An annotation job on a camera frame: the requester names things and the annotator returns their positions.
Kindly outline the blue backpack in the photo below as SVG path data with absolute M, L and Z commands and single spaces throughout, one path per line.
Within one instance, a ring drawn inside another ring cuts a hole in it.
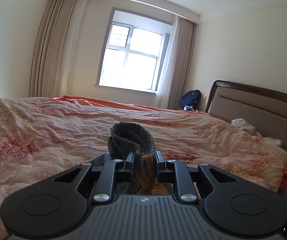
M 194 110 L 196 110 L 197 103 L 199 102 L 201 97 L 202 94 L 199 90 L 190 90 L 178 101 L 178 105 L 180 108 L 184 108 L 185 106 L 191 106 Z

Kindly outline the brown padded headboard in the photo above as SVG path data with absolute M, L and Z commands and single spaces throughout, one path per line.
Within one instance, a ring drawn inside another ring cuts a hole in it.
M 271 89 L 217 80 L 206 112 L 227 122 L 244 119 L 263 137 L 282 141 L 287 151 L 287 94 Z

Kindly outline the white pillow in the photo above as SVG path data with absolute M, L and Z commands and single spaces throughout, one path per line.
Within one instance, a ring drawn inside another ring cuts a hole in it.
M 261 137 L 261 138 L 265 139 L 266 141 L 268 141 L 268 142 L 270 142 L 270 143 L 272 143 L 278 147 L 282 146 L 282 141 L 280 139 L 274 139 L 271 137 L 263 137 L 252 124 L 250 124 L 249 122 L 247 122 L 246 120 L 244 120 L 242 118 L 232 120 L 231 124 L 244 130 L 249 135 Z

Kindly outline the window with white frame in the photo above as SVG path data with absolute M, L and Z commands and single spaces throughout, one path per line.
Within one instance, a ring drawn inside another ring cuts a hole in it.
M 113 8 L 99 62 L 99 86 L 155 93 L 172 23 Z

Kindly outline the pink floral quilt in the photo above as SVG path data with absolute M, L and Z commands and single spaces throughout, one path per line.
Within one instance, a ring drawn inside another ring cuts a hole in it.
M 219 118 L 135 111 L 49 98 L 0 99 L 0 205 L 11 193 L 108 150 L 111 127 L 140 124 L 166 159 L 209 163 L 272 191 L 285 172 L 280 147 Z M 7 232 L 0 219 L 0 239 Z

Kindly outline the blue orange patterned pants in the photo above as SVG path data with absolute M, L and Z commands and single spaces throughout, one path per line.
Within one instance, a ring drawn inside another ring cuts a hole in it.
M 134 179 L 117 185 L 123 194 L 167 194 L 171 185 L 156 182 L 156 146 L 152 135 L 143 126 L 119 122 L 110 129 L 108 151 L 112 159 L 127 159 L 134 154 Z

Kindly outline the beige left curtain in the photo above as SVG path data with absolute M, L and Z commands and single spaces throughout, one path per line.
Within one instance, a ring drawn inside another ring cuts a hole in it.
M 48 0 L 35 42 L 30 96 L 67 94 L 68 78 L 88 0 Z

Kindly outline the orange bed sheet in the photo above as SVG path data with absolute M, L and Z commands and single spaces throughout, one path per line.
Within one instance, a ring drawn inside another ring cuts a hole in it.
M 171 113 L 179 113 L 179 114 L 205 114 L 204 112 L 197 111 L 184 111 L 183 109 L 163 109 L 153 106 L 142 106 L 136 104 L 129 103 L 119 103 L 114 101 L 95 99 L 95 98 L 87 98 L 83 96 L 69 96 L 63 95 L 62 97 L 54 97 L 53 100 L 63 101 L 75 103 L 83 106 L 93 106 L 93 107 L 106 107 L 106 108 L 116 108 L 116 109 L 126 109 L 132 111 L 145 111 L 145 112 L 171 112 Z

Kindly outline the small blue white box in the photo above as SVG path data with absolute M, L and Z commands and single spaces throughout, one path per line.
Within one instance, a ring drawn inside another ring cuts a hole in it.
M 183 110 L 184 111 L 195 111 L 192 106 L 184 106 Z

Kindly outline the beige right curtain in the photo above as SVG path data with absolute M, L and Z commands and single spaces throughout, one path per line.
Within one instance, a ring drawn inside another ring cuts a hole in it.
M 197 25 L 175 16 L 154 106 L 175 109 L 186 92 Z

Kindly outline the beige curtain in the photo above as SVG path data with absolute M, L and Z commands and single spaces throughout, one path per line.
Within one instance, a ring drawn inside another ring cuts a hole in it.
M 154 106 L 175 109 L 186 92 L 197 25 L 175 16 Z
M 68 78 L 88 0 L 48 0 L 35 42 L 30 96 L 67 94 Z

